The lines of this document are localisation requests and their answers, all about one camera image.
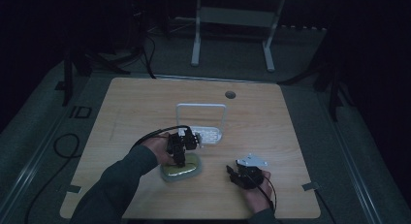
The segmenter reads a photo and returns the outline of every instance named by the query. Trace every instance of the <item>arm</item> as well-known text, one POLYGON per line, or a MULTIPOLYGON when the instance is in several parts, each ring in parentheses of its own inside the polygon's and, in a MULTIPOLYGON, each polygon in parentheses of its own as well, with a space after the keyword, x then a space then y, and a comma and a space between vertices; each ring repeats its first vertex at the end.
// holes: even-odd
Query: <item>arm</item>
POLYGON ((108 167, 79 201, 70 223, 120 223, 140 177, 158 164, 173 162, 165 150, 167 136, 137 145, 124 159, 108 167))
MULTIPOLYGON (((263 171, 263 175, 266 178, 260 187, 270 198, 272 193, 272 188, 269 186, 268 179, 271 174, 269 172, 263 171)), ((278 223, 275 219, 274 212, 269 207, 269 201, 261 193, 258 188, 242 190, 245 201, 247 202, 249 208, 254 213, 250 219, 248 219, 249 224, 266 224, 266 223, 278 223)))

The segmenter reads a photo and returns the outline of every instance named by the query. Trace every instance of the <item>gray floor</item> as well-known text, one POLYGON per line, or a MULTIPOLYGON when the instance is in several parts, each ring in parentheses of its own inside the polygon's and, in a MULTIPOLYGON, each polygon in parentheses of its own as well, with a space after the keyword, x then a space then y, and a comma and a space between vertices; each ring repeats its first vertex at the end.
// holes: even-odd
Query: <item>gray floor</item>
MULTIPOLYGON (((229 37, 223 40, 215 31, 207 31, 206 27, 200 66, 191 67, 191 30, 192 26, 188 26, 175 31, 170 40, 161 34, 154 34, 156 30, 152 30, 150 36, 155 42, 152 68, 158 78, 275 83, 303 71, 324 36, 324 32, 316 30, 277 30, 271 47, 276 70, 269 73, 256 34, 247 38, 229 37)), ((150 52, 153 44, 147 41, 146 45, 150 52)), ((125 63, 121 67, 133 72, 130 77, 147 78, 140 60, 125 63)), ((79 152, 82 151, 111 79, 118 77, 95 65, 90 78, 75 76, 75 96, 68 107, 62 107, 63 93, 54 90, 63 79, 62 72, 62 64, 59 64, 47 74, 0 136, 1 214, 9 214, 1 217, 4 223, 24 223, 24 215, 33 198, 66 163, 67 159, 58 157, 53 150, 57 138, 68 133, 78 135, 79 152), (91 115, 88 118, 74 118, 71 116, 74 107, 91 108, 91 115), (30 161, 36 152, 39 153, 39 149, 44 151, 42 160, 30 161), (29 176, 27 171, 26 174, 20 174, 29 162, 31 165, 37 163, 38 169, 28 170, 29 176), (15 191, 16 185, 22 184, 17 180, 19 176, 27 177, 31 183, 15 191), (5 208, 10 208, 10 211, 5 212, 5 208)), ((281 87, 311 180, 320 185, 318 192, 326 201, 336 223, 411 223, 410 210, 402 200, 356 108, 342 102, 343 106, 337 109, 338 122, 331 121, 327 112, 328 91, 315 92, 312 88, 314 80, 315 76, 312 76, 281 87), (367 198, 362 198, 364 195, 370 198, 372 204, 364 202, 367 201, 367 198)), ((59 149, 67 155, 71 154, 75 145, 76 141, 72 137, 58 141, 59 149)), ((29 223, 69 222, 60 217, 59 208, 78 161, 71 160, 42 191, 31 208, 29 223)), ((286 219, 283 223, 332 223, 324 204, 320 200, 319 204, 322 211, 319 218, 286 219)))

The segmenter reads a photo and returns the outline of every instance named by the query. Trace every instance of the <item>black tape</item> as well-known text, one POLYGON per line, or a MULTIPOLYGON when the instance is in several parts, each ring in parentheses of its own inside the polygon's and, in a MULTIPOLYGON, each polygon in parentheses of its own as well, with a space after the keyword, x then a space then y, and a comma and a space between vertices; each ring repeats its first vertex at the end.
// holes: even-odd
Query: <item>black tape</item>
POLYGON ((84 106, 74 106, 69 118, 86 119, 90 117, 92 109, 84 106))
POLYGON ((70 193, 80 193, 81 192, 81 187, 80 186, 76 186, 76 185, 71 185, 69 186, 69 188, 67 189, 67 192, 70 193))
POLYGON ((320 185, 318 185, 317 182, 309 182, 309 183, 304 184, 302 188, 304 189, 304 191, 308 191, 311 189, 317 190, 320 188, 320 185))

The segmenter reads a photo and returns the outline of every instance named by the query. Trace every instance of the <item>black cable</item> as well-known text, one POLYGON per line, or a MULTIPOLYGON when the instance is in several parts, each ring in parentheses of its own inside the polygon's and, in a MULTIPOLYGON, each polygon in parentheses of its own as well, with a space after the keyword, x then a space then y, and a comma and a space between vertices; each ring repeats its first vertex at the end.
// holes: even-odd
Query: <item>black cable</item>
POLYGON ((144 59, 145 59, 145 63, 143 62, 142 64, 143 64, 143 65, 145 66, 145 68, 147 69, 147 72, 148 72, 148 74, 151 76, 151 78, 152 78, 152 79, 157 79, 157 78, 154 76, 154 74, 153 74, 153 72, 152 72, 152 69, 151 69, 151 61, 152 61, 152 59, 153 59, 154 51, 155 51, 155 42, 154 42, 154 40, 153 40, 152 38, 150 38, 150 37, 148 37, 148 36, 146 36, 146 38, 147 38, 148 40, 150 40, 151 43, 153 44, 153 50, 151 51, 151 55, 150 55, 150 57, 148 58, 148 57, 147 57, 147 53, 146 53, 146 51, 145 51, 145 47, 142 48, 142 53, 143 53, 144 59))
POLYGON ((156 135, 159 135, 159 134, 161 134, 161 133, 163 133, 163 132, 166 132, 166 131, 169 131, 169 130, 173 130, 173 129, 179 129, 179 128, 186 128, 186 129, 188 129, 188 130, 191 131, 191 128, 190 128, 190 126, 188 126, 188 125, 176 125, 176 126, 169 127, 169 128, 166 128, 166 129, 159 129, 159 130, 153 131, 153 132, 151 132, 151 133, 143 136, 142 138, 140 138, 140 139, 131 147, 130 151, 131 151, 135 146, 137 146, 137 145, 139 145, 139 144, 142 144, 142 143, 143 143, 145 140, 147 140, 147 139, 153 138, 153 137, 155 137, 156 135))
POLYGON ((277 193, 275 192, 274 185, 272 185, 271 181, 267 177, 264 176, 264 178, 269 182, 269 185, 272 188, 272 192, 274 193, 274 210, 277 210, 277 193))
POLYGON ((270 207, 271 210, 275 213, 275 211, 277 210, 277 195, 276 195, 276 193, 275 193, 275 189, 274 189, 274 186, 272 185, 271 181, 269 181, 269 179, 264 176, 264 178, 269 182, 269 184, 270 184, 270 186, 271 186, 271 188, 272 188, 272 191, 274 191, 275 203, 272 202, 271 198, 269 198, 269 196, 267 195, 267 193, 263 191, 263 189, 260 187, 260 185, 257 184, 256 181, 254 181, 254 179, 253 179, 251 176, 249 176, 248 174, 245 174, 245 175, 251 180, 251 182, 254 183, 254 185, 257 186, 258 190, 260 190, 260 192, 263 193, 263 195, 264 195, 264 196, 266 197, 266 199, 267 199, 267 202, 269 203, 269 207, 270 207))
POLYGON ((67 161, 66 161, 66 162, 63 164, 63 166, 61 166, 60 169, 58 169, 58 171, 45 183, 45 185, 43 185, 43 187, 40 189, 40 191, 36 194, 36 196, 34 197, 34 199, 31 201, 31 203, 30 203, 30 205, 29 205, 29 207, 28 207, 28 210, 26 211, 25 216, 24 216, 24 223, 25 223, 25 224, 28 224, 28 218, 29 218, 29 215, 30 215, 30 211, 31 211, 31 209, 33 208, 33 206, 34 206, 35 202, 37 201, 37 199, 40 197, 40 195, 41 195, 41 194, 43 193, 43 191, 46 189, 46 187, 54 180, 54 178, 55 178, 59 173, 61 173, 61 171, 67 166, 67 164, 70 163, 70 161, 71 161, 72 159, 81 157, 81 154, 75 155, 75 154, 77 153, 78 149, 79 149, 79 137, 78 137, 77 135, 75 135, 75 134, 65 134, 65 135, 62 135, 62 136, 60 136, 59 138, 57 138, 57 139, 54 141, 53 149, 54 149, 54 152, 55 152, 58 156, 60 156, 60 157, 62 157, 62 158, 66 158, 67 161), (76 139, 77 143, 76 143, 76 148, 75 148, 75 150, 73 150, 72 154, 69 155, 69 156, 67 156, 67 155, 64 155, 64 154, 62 154, 62 153, 60 153, 60 152, 58 151, 58 149, 57 149, 57 143, 58 143, 62 138, 69 137, 69 136, 70 136, 70 137, 74 137, 74 138, 76 139))
POLYGON ((330 211, 329 207, 327 206, 326 202, 324 201, 323 197, 320 195, 320 193, 317 190, 314 190, 315 194, 318 195, 318 197, 320 198, 321 202, 323 203, 324 207, 326 208, 327 212, 330 215, 330 218, 332 219, 332 223, 336 223, 334 217, 332 216, 332 212, 330 211))

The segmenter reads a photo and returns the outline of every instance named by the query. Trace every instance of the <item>hand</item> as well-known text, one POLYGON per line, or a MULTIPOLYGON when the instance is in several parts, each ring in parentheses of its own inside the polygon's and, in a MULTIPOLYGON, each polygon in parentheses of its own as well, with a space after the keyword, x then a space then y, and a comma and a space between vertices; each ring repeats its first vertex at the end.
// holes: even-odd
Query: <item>hand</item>
POLYGON ((145 145, 155 154, 158 164, 161 165, 174 164, 172 156, 166 151, 169 135, 170 134, 166 132, 142 142, 142 145, 145 145))
MULTIPOLYGON (((260 184, 260 187, 267 194, 267 196, 271 198, 272 188, 269 186, 268 181, 268 179, 271 177, 271 173, 263 171, 263 176, 267 179, 264 179, 263 183, 260 184)), ((248 207, 253 213, 257 213, 266 208, 269 208, 269 201, 267 201, 267 198, 258 188, 248 190, 242 189, 242 194, 245 198, 245 201, 247 202, 248 207)))

